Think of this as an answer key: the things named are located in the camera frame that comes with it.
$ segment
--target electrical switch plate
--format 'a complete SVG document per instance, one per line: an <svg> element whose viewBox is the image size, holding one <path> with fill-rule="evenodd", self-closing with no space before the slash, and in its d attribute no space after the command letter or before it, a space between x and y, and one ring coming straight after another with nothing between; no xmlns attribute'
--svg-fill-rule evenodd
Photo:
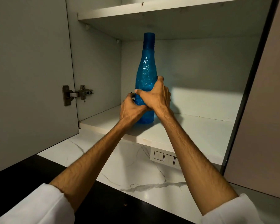
<svg viewBox="0 0 280 224"><path fill-rule="evenodd" d="M150 160L174 167L176 169L181 169L174 152L168 152L159 148L151 147Z"/></svg>

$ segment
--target blue bottle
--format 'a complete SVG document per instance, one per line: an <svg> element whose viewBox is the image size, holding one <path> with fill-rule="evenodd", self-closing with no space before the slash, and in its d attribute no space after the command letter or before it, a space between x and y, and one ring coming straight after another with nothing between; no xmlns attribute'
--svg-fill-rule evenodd
<svg viewBox="0 0 280 224"><path fill-rule="evenodd" d="M157 81L157 68L155 64L155 34L145 33L143 41L142 57L137 71L136 89L151 91ZM139 95L135 95L135 103L144 105ZM138 121L141 124L149 124L154 120L154 111L146 112Z"/></svg>

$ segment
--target shelf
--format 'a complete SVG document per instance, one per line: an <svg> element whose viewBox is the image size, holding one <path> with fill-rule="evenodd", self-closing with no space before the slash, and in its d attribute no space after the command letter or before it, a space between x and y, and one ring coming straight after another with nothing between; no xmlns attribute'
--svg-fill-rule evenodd
<svg viewBox="0 0 280 224"><path fill-rule="evenodd" d="M78 12L78 20L122 41L259 36L271 0L156 0Z"/></svg>
<svg viewBox="0 0 280 224"><path fill-rule="evenodd" d="M117 106L81 121L79 126L107 134L119 121L119 113L120 106ZM209 161L222 165L234 123L182 114L175 116ZM150 125L135 124L123 139L174 152L167 133L158 119Z"/></svg>

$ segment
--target person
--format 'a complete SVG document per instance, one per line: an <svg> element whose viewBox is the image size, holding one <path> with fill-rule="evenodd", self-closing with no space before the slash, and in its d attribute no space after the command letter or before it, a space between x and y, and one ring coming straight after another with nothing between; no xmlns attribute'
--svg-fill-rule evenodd
<svg viewBox="0 0 280 224"><path fill-rule="evenodd" d="M170 109L170 92L158 76L150 92L135 90L146 105L134 103L133 94L121 104L120 120L83 156L50 184L42 184L0 217L0 223L74 223L74 212L88 194L101 169L125 132L152 109L163 124L179 160L203 224L262 223L250 199L231 185L202 154Z"/></svg>

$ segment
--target hinge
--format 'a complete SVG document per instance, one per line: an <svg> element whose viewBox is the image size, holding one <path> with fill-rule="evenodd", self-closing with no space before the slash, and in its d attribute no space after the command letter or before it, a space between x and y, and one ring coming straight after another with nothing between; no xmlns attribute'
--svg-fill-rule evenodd
<svg viewBox="0 0 280 224"><path fill-rule="evenodd" d="M81 97L81 100L85 100L86 95L93 94L93 90L85 89L85 86L82 85L77 92L73 92L69 86L62 86L62 94L64 106L69 106L74 97Z"/></svg>

